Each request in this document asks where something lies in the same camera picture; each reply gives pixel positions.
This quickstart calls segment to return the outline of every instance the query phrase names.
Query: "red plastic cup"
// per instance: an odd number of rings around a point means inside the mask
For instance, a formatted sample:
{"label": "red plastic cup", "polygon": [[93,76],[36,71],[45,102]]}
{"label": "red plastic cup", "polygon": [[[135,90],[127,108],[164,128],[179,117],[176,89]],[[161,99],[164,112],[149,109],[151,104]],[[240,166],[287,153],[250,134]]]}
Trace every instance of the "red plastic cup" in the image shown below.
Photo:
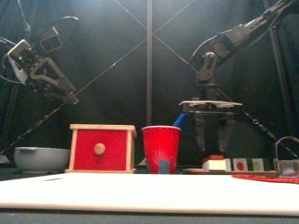
{"label": "red plastic cup", "polygon": [[175,174],[180,132],[173,126],[143,128],[144,158],[149,173]]}

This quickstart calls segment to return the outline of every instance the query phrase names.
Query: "red cloth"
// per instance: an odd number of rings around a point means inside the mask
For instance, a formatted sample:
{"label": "red cloth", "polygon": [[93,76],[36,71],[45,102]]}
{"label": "red cloth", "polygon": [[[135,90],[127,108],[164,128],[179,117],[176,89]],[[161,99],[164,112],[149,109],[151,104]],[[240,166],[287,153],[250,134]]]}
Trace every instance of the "red cloth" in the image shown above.
{"label": "red cloth", "polygon": [[251,179],[266,182],[299,184],[299,178],[279,178],[279,177],[254,176],[254,175],[232,175],[231,177],[235,179]]}

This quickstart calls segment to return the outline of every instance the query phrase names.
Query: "small box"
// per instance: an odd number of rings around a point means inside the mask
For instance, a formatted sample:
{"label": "small box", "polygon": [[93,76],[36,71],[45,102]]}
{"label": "small box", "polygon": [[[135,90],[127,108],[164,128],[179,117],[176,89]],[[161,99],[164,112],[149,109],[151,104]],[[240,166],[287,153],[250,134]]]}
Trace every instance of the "small box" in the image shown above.
{"label": "small box", "polygon": [[299,160],[275,159],[275,172],[279,178],[299,178]]}
{"label": "small box", "polygon": [[263,172],[266,170],[263,158],[252,158],[252,168],[255,172]]}
{"label": "small box", "polygon": [[72,124],[65,172],[133,172],[136,129],[131,125]]}
{"label": "small box", "polygon": [[204,171],[225,171],[227,170],[225,160],[208,160],[201,165],[201,169]]}
{"label": "small box", "polygon": [[235,172],[248,171],[248,160],[246,158],[232,158],[232,165]]}

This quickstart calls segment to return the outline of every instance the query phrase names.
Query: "blue object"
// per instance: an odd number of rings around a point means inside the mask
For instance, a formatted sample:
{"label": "blue object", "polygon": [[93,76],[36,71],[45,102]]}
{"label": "blue object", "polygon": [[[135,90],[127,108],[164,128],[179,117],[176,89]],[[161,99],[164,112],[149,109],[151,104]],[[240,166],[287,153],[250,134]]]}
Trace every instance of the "blue object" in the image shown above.
{"label": "blue object", "polygon": [[189,118],[189,114],[180,114],[177,119],[175,120],[172,126],[176,128],[181,128],[185,120]]}
{"label": "blue object", "polygon": [[169,174],[171,164],[165,160],[160,160],[159,163],[159,174]]}

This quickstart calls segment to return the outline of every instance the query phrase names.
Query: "drawer knob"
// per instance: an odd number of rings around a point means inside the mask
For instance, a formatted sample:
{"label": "drawer knob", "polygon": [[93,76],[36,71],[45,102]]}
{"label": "drawer knob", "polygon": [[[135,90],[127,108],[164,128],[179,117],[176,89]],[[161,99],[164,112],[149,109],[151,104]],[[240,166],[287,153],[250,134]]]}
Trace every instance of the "drawer knob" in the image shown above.
{"label": "drawer knob", "polygon": [[104,153],[104,151],[105,151],[105,145],[104,145],[103,143],[97,143],[97,144],[95,145],[93,150],[95,150],[95,153],[96,153],[97,155],[101,155],[101,154]]}

